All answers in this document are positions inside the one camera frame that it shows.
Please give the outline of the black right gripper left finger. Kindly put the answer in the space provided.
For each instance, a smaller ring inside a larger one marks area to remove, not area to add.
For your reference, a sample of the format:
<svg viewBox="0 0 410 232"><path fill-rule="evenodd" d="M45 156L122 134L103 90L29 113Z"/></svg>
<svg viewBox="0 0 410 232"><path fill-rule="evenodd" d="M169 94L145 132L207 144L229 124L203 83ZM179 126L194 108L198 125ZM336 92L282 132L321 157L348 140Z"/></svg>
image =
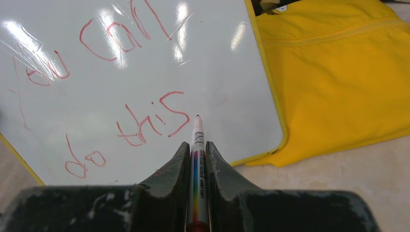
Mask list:
<svg viewBox="0 0 410 232"><path fill-rule="evenodd" d="M42 186L20 191L0 216L3 232L182 232L190 146L144 181L123 186Z"/></svg>

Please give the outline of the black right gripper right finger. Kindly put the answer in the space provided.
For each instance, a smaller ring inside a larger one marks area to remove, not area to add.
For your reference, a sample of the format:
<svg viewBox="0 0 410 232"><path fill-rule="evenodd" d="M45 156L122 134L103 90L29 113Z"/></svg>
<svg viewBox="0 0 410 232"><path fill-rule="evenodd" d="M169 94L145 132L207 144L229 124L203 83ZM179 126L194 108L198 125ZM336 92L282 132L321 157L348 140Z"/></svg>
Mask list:
<svg viewBox="0 0 410 232"><path fill-rule="evenodd" d="M339 190L266 190L206 143L211 230L214 232L378 232L368 205Z"/></svg>

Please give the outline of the red capped white marker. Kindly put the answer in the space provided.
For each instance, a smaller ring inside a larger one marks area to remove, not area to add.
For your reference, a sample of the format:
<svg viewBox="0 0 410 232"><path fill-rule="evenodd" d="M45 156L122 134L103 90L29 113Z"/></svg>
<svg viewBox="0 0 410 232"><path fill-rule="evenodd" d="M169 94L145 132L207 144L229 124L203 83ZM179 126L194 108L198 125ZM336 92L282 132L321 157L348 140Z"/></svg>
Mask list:
<svg viewBox="0 0 410 232"><path fill-rule="evenodd" d="M208 232L209 209L207 196L205 134L203 121L195 117L190 144L190 184L187 204L186 231Z"/></svg>

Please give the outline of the yellow framed whiteboard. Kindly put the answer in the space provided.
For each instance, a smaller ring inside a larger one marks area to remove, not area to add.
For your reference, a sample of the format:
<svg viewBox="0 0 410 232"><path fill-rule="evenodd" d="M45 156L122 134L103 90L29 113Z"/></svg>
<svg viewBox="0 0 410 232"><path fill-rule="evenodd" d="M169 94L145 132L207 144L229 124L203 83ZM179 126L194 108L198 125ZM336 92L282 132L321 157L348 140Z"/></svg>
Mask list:
<svg viewBox="0 0 410 232"><path fill-rule="evenodd" d="M232 165L288 132L249 0L3 0L0 135L46 185L135 184L191 139Z"/></svg>

